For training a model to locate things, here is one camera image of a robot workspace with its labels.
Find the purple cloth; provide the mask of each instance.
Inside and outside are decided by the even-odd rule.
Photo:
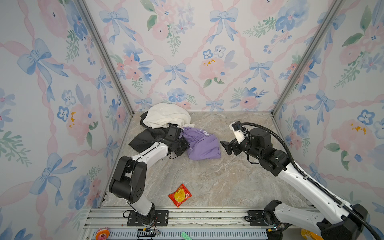
[[[214,134],[193,127],[184,127],[184,137],[189,143],[188,156],[192,160],[219,159],[220,143]]]

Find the wall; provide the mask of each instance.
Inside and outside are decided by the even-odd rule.
[[[331,1],[86,3],[134,110],[270,111]]]
[[[72,1],[2,1],[0,18],[0,239],[76,239],[127,113]]]
[[[275,116],[301,167],[335,194],[362,204],[382,238],[383,7],[381,0],[345,2]],[[364,237],[372,239],[367,230]]]

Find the yellow circle on package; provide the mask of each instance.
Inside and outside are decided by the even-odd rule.
[[[180,189],[177,192],[175,192],[175,200],[178,202],[182,202],[185,200],[185,192],[184,189]]]

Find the pile of clothes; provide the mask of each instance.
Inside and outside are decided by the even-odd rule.
[[[220,143],[214,134],[209,134],[191,124],[189,113],[176,104],[159,103],[141,116],[140,125],[146,129],[139,133],[129,145],[138,152],[143,152],[157,139],[164,138],[169,126],[182,127],[182,136],[189,143],[188,156],[192,160],[219,159]]]

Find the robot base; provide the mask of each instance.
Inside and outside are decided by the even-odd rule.
[[[156,224],[157,227],[166,227],[168,225],[168,210],[155,210],[155,221],[156,223],[151,223]],[[128,222],[127,226],[129,227],[137,227],[137,226],[148,226],[148,224],[144,224],[141,221],[141,218],[138,217],[138,213],[136,213],[134,210],[129,211],[129,217],[128,217]]]

